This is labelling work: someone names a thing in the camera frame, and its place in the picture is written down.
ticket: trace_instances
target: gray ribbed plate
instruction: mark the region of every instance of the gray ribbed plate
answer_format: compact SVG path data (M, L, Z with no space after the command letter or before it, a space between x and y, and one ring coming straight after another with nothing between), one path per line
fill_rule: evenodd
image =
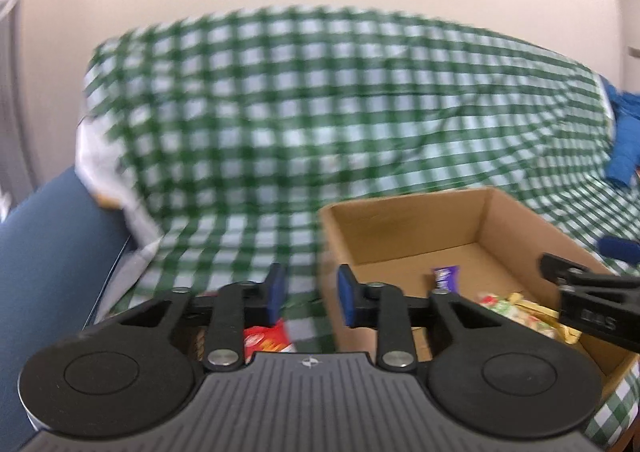
M409 374L374 368L364 353L258 353L238 372L209 374L192 402L142 434L80 442L40 432L24 452L596 452L574 432L507 442L444 414Z

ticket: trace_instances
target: black circular disc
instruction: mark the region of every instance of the black circular disc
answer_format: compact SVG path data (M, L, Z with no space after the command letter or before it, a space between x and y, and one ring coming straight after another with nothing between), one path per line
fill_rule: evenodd
M169 418L193 384L191 362L166 339L114 324L34 355L18 389L32 418L53 432L107 438Z
M495 437L540 439L580 428L593 414L600 377L580 353L533 331L467 335L428 372L431 393L453 418Z

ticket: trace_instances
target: open cardboard box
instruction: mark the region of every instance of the open cardboard box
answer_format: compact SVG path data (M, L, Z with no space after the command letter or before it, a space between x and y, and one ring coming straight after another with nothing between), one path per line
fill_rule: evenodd
M427 295L432 268L458 265L459 293L477 301L479 292L527 299L558 309L558 288L538 272L538 259L552 253L609 273L586 250L508 194L491 188L356 199L320 212L326 247L321 292L338 349L375 355L373 329L344 325L338 302L337 266L346 263L360 282L395 284L404 294ZM424 331L414 331L418 358L431 359ZM575 348L602 373L608 397L637 355L583 334Z

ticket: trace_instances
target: blue fabric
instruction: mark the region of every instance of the blue fabric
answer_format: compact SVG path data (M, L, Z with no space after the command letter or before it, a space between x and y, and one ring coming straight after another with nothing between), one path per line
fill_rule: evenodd
M616 115L616 141L605 177L616 188L629 188L640 166L640 95L618 90L602 79Z
M0 451L33 435L18 398L20 369L82 330L128 240L121 212L100 209L73 169L0 225Z

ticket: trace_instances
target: gray curtain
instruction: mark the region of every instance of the gray curtain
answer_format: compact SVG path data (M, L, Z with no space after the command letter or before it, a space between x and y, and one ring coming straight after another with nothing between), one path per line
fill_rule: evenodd
M18 24L20 4L0 21L0 188L16 204L36 186L20 106Z

